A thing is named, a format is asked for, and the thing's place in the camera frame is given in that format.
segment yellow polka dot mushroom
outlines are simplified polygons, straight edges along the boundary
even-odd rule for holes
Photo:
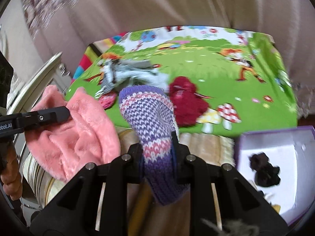
[[[197,119],[197,123],[203,124],[201,129],[202,132],[211,134],[213,132],[212,124],[220,124],[221,117],[217,110],[208,108],[208,110]]]

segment silver bolt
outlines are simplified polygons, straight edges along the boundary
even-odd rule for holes
[[[223,164],[223,169],[226,171],[230,171],[230,170],[232,170],[232,168],[233,167],[231,164],[228,164],[228,163]]]
[[[131,159],[131,155],[130,154],[124,154],[122,157],[121,157],[124,161],[128,161]]]
[[[196,159],[195,155],[189,154],[189,155],[186,156],[186,160],[187,161],[194,161],[195,159]]]
[[[89,162],[88,164],[85,165],[85,168],[88,170],[94,169],[95,164],[93,162]]]

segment curtain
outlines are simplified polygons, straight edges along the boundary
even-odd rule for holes
[[[73,73],[86,46],[119,34],[169,25],[207,25],[274,37],[298,98],[315,112],[315,10],[309,0],[22,0],[42,59],[63,51]]]

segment pink plush fabric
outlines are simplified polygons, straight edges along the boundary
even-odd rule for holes
[[[56,86],[47,86],[32,111],[58,106],[70,110],[66,122],[25,132],[33,157],[54,178],[68,182],[86,163],[101,165],[120,155],[113,123],[84,88],[78,88],[67,102]]]

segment red knitted item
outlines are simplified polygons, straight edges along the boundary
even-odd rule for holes
[[[195,92],[196,85],[185,76],[177,77],[170,84],[170,100],[174,105],[175,119],[180,127],[195,125],[197,118],[209,107],[209,104]]]

